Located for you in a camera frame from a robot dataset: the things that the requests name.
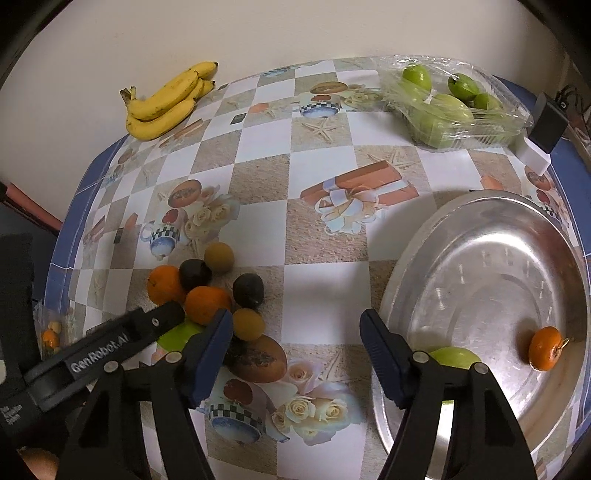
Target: orange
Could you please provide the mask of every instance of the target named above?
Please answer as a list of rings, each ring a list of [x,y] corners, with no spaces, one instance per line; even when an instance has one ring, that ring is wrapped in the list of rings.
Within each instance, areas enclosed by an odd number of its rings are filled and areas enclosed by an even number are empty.
[[[185,312],[199,325],[208,325],[218,309],[232,311],[232,299],[223,288],[195,287],[185,300]]]
[[[181,286],[178,268],[173,265],[160,265],[150,272],[146,282],[148,297],[156,305],[174,300],[183,303],[185,291]]]
[[[536,370],[550,370],[568,342],[569,339],[563,340],[560,332],[552,326],[538,330],[530,343],[530,365]]]
[[[56,348],[60,346],[60,338],[53,330],[45,330],[41,335],[41,340],[47,348]]]

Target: printed tablecloth pattern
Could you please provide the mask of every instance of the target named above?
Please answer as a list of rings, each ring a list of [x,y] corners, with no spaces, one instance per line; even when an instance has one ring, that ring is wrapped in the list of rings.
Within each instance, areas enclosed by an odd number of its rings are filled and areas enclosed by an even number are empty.
[[[273,405],[256,442],[232,442],[207,415],[191,412],[219,479],[378,476],[386,454],[371,412],[359,315],[379,308],[408,241],[452,198],[491,187],[530,197],[567,232],[585,268],[551,172],[538,177],[501,148],[417,148],[404,124],[384,111],[378,87],[366,58],[238,80],[208,94],[163,138],[125,139],[98,180],[70,269],[72,338],[127,310],[153,308],[145,290],[151,269],[201,256],[217,239],[234,250],[236,268],[214,284],[231,287],[249,271],[265,283],[266,334],[285,350],[289,370],[272,384],[246,382]],[[316,116],[322,108],[333,108],[331,116]],[[363,176],[367,169],[377,174]],[[390,181],[381,182],[383,175]],[[355,186],[343,186],[345,177]],[[310,199],[303,192],[314,186],[320,196]],[[164,226],[174,240],[159,244],[156,231]],[[129,363],[150,364],[161,354],[153,345]],[[568,457],[581,422],[579,384],[575,403],[534,454],[540,479]],[[327,412],[341,422],[319,430]],[[165,478],[148,405],[142,413],[154,478]],[[269,433],[274,428],[288,440]]]

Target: white wall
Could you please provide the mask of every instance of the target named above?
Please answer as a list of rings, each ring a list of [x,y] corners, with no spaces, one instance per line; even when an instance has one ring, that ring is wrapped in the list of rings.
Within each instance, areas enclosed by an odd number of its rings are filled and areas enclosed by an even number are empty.
[[[156,90],[199,60],[225,82],[325,58],[467,60],[534,92],[564,56],[517,0],[74,0],[0,90],[0,179],[63,219],[88,164],[125,134],[119,90]]]

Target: power adapter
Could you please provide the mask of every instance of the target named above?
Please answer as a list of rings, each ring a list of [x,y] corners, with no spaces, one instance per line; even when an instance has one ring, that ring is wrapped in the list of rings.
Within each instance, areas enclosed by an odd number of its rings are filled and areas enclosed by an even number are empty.
[[[511,150],[536,174],[543,175],[550,165],[550,152],[569,124],[563,108],[546,93],[541,93],[532,112],[534,125],[516,137]]]

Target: screw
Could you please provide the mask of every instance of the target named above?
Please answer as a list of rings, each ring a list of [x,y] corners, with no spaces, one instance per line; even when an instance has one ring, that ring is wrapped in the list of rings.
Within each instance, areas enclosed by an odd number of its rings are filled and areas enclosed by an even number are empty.
[[[488,367],[486,366],[486,364],[483,364],[482,362],[476,362],[474,364],[474,370],[476,370],[481,375],[485,375],[488,373]]]
[[[426,364],[429,361],[429,356],[425,352],[414,352],[413,360],[420,364]]]
[[[165,359],[169,364],[175,364],[180,362],[182,357],[183,354],[181,352],[170,352],[168,355],[166,355]]]
[[[115,370],[117,370],[118,368],[119,368],[119,364],[115,360],[111,360],[110,362],[107,362],[105,364],[105,366],[103,367],[103,370],[105,372],[107,372],[108,374],[111,374]]]

